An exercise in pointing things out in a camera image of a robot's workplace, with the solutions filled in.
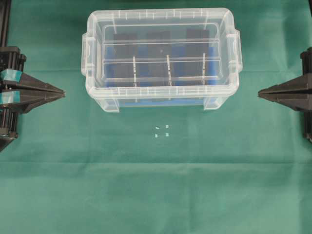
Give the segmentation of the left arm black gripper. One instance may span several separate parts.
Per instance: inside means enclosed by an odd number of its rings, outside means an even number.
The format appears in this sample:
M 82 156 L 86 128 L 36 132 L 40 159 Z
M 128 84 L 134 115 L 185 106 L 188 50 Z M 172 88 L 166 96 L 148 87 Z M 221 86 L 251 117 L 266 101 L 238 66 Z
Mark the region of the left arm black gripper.
M 25 62 L 26 56 L 18 47 L 0 48 L 1 151 L 18 138 L 19 114 L 26 114 L 34 108 L 65 97 L 62 89 L 24 73 Z

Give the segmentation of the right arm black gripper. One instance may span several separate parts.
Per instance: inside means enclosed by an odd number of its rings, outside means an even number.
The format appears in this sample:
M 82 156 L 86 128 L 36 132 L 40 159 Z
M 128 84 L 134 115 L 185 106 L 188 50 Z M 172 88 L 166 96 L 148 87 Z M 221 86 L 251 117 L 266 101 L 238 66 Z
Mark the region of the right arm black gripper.
M 301 53 L 303 74 L 312 72 L 312 48 Z M 303 137 L 312 142 L 312 95 L 306 94 L 312 90 L 312 77 L 299 76 L 281 84 L 260 90 L 258 96 L 271 102 L 287 106 L 304 113 Z

